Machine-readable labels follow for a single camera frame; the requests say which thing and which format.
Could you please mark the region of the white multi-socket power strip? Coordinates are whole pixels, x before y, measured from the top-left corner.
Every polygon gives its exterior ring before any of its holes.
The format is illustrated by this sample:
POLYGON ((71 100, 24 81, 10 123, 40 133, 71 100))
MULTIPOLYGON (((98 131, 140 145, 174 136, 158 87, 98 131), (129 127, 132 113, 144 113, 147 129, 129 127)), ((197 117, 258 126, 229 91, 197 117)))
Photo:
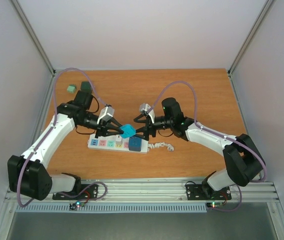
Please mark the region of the white multi-socket power strip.
POLYGON ((123 138, 122 145, 115 145, 115 137, 116 135, 95 138, 95 134, 92 134, 90 135, 87 141, 87 147, 89 149, 94 149, 94 150, 126 152, 126 153, 146 154, 148 152, 148 141, 146 140, 142 139, 141 151, 137 152, 137 151, 129 151, 128 149, 129 138, 123 138))

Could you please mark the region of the light blue plug adapter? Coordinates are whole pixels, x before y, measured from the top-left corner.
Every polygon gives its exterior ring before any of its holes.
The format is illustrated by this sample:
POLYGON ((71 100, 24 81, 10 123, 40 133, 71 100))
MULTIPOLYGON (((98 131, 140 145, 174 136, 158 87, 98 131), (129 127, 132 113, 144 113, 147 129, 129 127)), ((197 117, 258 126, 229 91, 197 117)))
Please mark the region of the light blue plug adapter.
POLYGON ((122 125, 120 130, 123 131, 123 133, 120 134, 123 139, 130 138, 136 134, 136 130, 130 124, 122 125))

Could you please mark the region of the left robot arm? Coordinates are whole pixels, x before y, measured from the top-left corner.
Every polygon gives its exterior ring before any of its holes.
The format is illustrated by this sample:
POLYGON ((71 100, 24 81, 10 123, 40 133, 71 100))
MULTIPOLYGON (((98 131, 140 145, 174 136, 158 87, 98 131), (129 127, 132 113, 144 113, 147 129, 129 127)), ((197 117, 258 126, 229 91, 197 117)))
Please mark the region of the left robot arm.
POLYGON ((47 167, 64 138, 77 126, 94 130, 96 137, 123 134, 110 105, 102 109, 100 115, 89 111, 93 98, 88 92, 78 91, 73 100, 57 107, 47 128, 25 152, 9 158, 9 188, 18 197, 25 195, 41 201, 49 194, 61 192, 71 199, 81 196, 79 176, 70 173, 50 175, 47 167))

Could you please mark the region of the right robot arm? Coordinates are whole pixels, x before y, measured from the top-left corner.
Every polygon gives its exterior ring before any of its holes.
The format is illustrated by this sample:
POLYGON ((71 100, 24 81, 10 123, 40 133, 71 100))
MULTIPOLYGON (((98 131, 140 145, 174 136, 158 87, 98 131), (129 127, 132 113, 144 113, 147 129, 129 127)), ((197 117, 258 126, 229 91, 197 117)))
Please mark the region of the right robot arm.
POLYGON ((248 135, 227 135, 207 128, 184 116, 173 97, 162 101, 162 109, 164 115, 156 116, 150 105, 141 104, 140 115, 134 118, 134 122, 144 126, 137 129, 135 136, 147 141, 155 137, 157 131, 171 129, 176 137, 200 144, 223 156, 225 169, 213 172, 201 183, 200 192, 207 199, 216 197, 221 189, 231 185, 244 187, 266 170, 264 160, 248 135))

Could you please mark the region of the dark green cube adapter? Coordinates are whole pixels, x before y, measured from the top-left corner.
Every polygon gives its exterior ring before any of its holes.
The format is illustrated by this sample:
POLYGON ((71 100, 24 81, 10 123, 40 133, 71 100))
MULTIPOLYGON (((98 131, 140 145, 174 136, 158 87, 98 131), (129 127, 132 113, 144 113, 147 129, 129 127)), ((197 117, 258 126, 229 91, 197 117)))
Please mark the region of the dark green cube adapter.
POLYGON ((80 86, 80 90, 86 91, 86 92, 91 92, 92 87, 91 87, 90 82, 89 81, 82 81, 81 86, 80 86))

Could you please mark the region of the light green plug adapter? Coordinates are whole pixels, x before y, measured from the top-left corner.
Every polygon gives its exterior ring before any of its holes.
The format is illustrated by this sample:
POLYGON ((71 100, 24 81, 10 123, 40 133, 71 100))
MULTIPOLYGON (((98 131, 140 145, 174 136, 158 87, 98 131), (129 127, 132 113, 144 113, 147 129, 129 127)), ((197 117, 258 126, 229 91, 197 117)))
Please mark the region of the light green plug adapter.
POLYGON ((74 94, 76 92, 76 90, 77 90, 77 86, 75 84, 70 84, 67 87, 68 93, 74 94))

